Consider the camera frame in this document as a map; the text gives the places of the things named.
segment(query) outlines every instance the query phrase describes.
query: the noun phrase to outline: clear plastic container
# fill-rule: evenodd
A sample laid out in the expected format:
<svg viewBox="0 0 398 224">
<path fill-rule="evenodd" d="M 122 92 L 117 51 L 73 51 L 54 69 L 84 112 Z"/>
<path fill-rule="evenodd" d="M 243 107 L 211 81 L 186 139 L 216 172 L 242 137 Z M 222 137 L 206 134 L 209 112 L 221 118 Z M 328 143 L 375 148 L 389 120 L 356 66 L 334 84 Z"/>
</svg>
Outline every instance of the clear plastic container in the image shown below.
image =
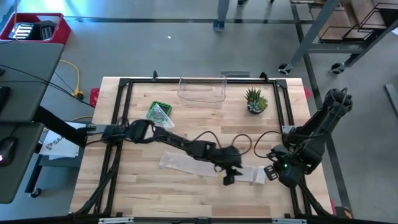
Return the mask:
<svg viewBox="0 0 398 224">
<path fill-rule="evenodd" d="M 180 78 L 178 96 L 184 106 L 221 108 L 225 100 L 226 77 Z"/>
</svg>

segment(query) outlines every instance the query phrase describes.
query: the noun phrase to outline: succulent plant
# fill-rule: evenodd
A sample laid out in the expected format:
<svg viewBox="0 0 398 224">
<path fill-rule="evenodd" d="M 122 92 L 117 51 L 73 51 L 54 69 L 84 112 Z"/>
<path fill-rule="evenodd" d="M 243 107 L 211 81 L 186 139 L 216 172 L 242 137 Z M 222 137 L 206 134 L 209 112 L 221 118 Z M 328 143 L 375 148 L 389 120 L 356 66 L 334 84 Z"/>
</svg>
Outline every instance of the succulent plant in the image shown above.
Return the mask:
<svg viewBox="0 0 398 224">
<path fill-rule="evenodd" d="M 254 89 L 252 87 L 251 89 L 246 90 L 245 98 L 248 100 L 248 102 L 253 102 L 260 98 L 260 93 L 261 93 L 261 90 L 256 91 L 256 89 Z"/>
<path fill-rule="evenodd" d="M 254 88 L 246 91 L 245 99 L 248 101 L 248 108 L 250 111 L 261 112 L 267 108 L 268 101 L 263 96 L 260 96 L 260 94 L 261 90 L 256 90 Z"/>
</svg>

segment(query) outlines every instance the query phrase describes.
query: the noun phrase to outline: wooden tabletop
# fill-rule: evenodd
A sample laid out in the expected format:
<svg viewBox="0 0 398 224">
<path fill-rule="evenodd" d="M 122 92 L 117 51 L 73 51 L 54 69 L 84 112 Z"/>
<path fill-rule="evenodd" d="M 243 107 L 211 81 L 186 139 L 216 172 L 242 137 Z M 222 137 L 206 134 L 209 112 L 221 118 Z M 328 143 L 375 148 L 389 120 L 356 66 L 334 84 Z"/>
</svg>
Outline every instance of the wooden tabletop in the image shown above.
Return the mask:
<svg viewBox="0 0 398 224">
<path fill-rule="evenodd" d="M 104 77 L 101 84 L 93 123 L 110 124 L 120 77 Z M 303 83 L 299 78 L 288 78 L 288 90 L 296 125 L 303 125 L 310 113 L 305 98 Z M 243 95 L 247 87 L 262 90 L 262 96 L 268 99 L 268 108 L 259 115 L 252 115 L 246 109 Z M 279 131 L 275 96 L 272 85 L 228 84 L 226 99 L 221 109 L 183 106 L 177 95 L 178 84 L 135 83 L 132 89 L 128 119 L 143 118 L 153 101 L 172 105 L 170 119 L 175 127 L 173 133 L 187 139 L 193 139 L 200 133 L 210 130 L 220 139 L 223 146 L 231 144 L 235 135 L 248 134 L 253 141 L 265 131 Z M 121 108 L 124 107 L 124 96 Z M 282 97 L 282 109 L 287 115 Z M 88 141 L 99 139 L 92 136 Z M 203 140 L 215 141 L 214 137 L 204 135 Z M 258 153 L 265 155 L 272 147 L 281 144 L 279 134 L 268 134 L 258 145 Z M 235 142 L 241 150 L 249 146 L 247 139 Z M 95 143 L 86 147 L 83 161 L 73 194 L 71 212 L 77 211 L 89 199 L 98 185 L 105 144 Z M 124 142 L 123 151 L 113 202 L 113 214 L 123 212 L 124 216 L 134 217 L 283 217 L 291 213 L 290 192 L 279 181 L 265 184 L 236 182 L 225 187 L 214 177 L 197 176 L 179 170 L 161 169 L 159 161 L 163 153 L 183 151 L 161 142 L 134 144 Z M 244 155 L 243 165 L 268 166 L 271 161 L 261 159 L 251 151 Z M 322 166 L 307 178 L 308 188 L 331 212 L 328 189 Z M 106 203 L 108 189 L 104 191 L 103 206 Z M 304 211 L 300 190 L 298 190 L 300 208 Z"/>
</svg>

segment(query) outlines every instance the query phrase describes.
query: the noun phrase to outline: concrete floor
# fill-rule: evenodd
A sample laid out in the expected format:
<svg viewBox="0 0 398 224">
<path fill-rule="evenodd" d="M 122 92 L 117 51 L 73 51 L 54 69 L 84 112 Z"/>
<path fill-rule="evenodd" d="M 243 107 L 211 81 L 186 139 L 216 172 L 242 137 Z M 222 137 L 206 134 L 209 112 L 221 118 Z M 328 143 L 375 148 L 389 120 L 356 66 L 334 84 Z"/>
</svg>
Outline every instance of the concrete floor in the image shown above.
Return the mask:
<svg viewBox="0 0 398 224">
<path fill-rule="evenodd" d="M 1 5 L 0 12 L 7 12 L 9 7 Z M 109 18 L 211 19 L 216 17 L 216 1 L 22 0 L 18 11 Z M 310 18 L 306 6 L 300 6 L 299 12 L 301 19 Z M 276 0 L 272 7 L 266 0 L 250 0 L 242 11 L 236 9 L 236 0 L 232 0 L 228 17 L 292 19 L 292 14 L 288 0 Z M 227 24 L 223 35 L 216 35 L 211 24 L 70 22 L 69 25 L 73 32 L 62 58 L 79 67 L 81 89 L 87 98 L 91 88 L 100 86 L 102 77 L 151 76 L 153 70 L 162 77 L 214 76 L 227 70 L 250 71 L 254 77 L 263 71 L 270 77 L 285 77 L 276 68 L 287 62 L 299 46 L 294 25 Z M 398 86 L 397 52 L 398 37 L 389 34 L 341 75 L 331 75 L 328 70 L 333 63 L 345 61 L 348 55 L 311 55 L 322 96 L 331 88 L 344 87 L 353 95 L 354 108 L 340 121 L 333 139 L 354 216 L 360 219 L 398 222 L 398 166 L 394 164 L 398 157 L 394 140 L 398 119 L 383 88 L 386 83 Z M 75 71 L 71 67 L 60 64 L 57 72 L 75 87 Z M 310 87 L 303 60 L 289 77 L 303 78 Z M 52 81 L 65 86 L 57 77 Z M 57 107 L 56 99 L 61 99 L 65 107 Z M 314 113 L 312 98 L 308 105 Z M 51 88 L 42 106 L 65 120 L 93 114 L 92 108 Z M 38 183 L 44 191 L 38 198 L 29 198 L 23 190 L 35 158 L 15 201 L 0 205 L 0 220 L 68 212 L 78 171 L 44 168 Z M 327 154 L 323 167 L 330 197 L 339 205 Z"/>
</svg>

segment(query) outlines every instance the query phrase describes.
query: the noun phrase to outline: shoe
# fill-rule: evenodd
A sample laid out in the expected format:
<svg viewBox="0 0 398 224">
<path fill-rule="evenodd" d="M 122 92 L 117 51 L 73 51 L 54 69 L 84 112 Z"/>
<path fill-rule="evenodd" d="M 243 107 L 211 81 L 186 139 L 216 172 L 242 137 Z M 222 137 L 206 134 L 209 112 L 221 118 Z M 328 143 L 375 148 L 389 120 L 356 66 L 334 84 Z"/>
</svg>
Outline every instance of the shoe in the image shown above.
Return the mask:
<svg viewBox="0 0 398 224">
<path fill-rule="evenodd" d="M 220 22 L 219 20 L 215 20 L 213 22 L 213 29 L 216 32 L 223 32 L 225 30 L 225 23 L 224 22 Z"/>
<path fill-rule="evenodd" d="M 248 3 L 248 0 L 238 0 L 239 7 L 243 7 L 246 3 Z"/>
</svg>

